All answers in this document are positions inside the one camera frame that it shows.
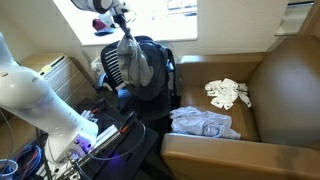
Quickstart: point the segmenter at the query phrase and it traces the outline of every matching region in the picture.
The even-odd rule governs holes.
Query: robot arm
[[[79,9],[104,14],[110,11],[112,16],[129,11],[128,3],[122,0],[71,0]]]
[[[103,14],[103,23],[112,27],[119,24],[127,37],[132,38],[130,29],[126,25],[125,13],[130,11],[130,6],[124,0],[71,0],[79,9]]]
[[[71,1],[85,11],[108,12],[125,32],[130,33],[124,17],[129,7],[123,0]],[[1,33],[0,89],[1,108],[48,133],[45,155],[52,170],[66,165],[68,151],[83,157],[97,143],[98,126],[61,100],[41,75],[19,66]]]

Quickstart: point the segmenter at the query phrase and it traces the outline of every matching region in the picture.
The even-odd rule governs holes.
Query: window
[[[108,44],[120,40],[120,28],[111,35],[96,36],[92,21],[99,14],[77,9],[71,1],[55,4],[83,45]],[[126,13],[132,35],[147,35],[156,41],[197,38],[197,0],[127,0],[132,12]]]
[[[276,35],[296,35],[299,32],[312,5],[313,1],[289,0],[289,4],[281,20],[281,24]]]

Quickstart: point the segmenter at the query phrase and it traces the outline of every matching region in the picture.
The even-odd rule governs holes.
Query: wall
[[[164,43],[176,56],[271,50],[288,0],[198,0],[198,39]],[[52,0],[2,0],[0,10],[41,52],[65,52],[94,77],[103,46],[83,47]]]
[[[312,34],[320,39],[320,1],[315,1],[307,15],[301,29],[300,35]]]
[[[34,42],[0,11],[0,32],[16,61],[38,52]]]

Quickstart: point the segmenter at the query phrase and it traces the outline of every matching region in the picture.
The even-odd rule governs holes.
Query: backpack strap
[[[153,39],[149,36],[135,36],[134,38],[137,42],[153,41]]]
[[[169,49],[167,47],[165,47],[165,49],[167,50],[167,53],[168,53],[168,60],[169,60],[168,70],[169,70],[169,73],[170,72],[173,73],[173,78],[172,78],[173,96],[175,99],[177,99],[176,63],[174,61],[174,57],[173,57],[173,53],[172,53],[171,49]]]

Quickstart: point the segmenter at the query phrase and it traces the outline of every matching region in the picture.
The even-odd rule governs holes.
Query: crumpled white paper
[[[225,78],[223,81],[211,81],[205,85],[207,95],[215,97],[211,104],[226,110],[233,106],[233,102],[240,97],[248,107],[251,107],[250,98],[248,97],[248,87],[245,83],[238,84],[231,79]]]

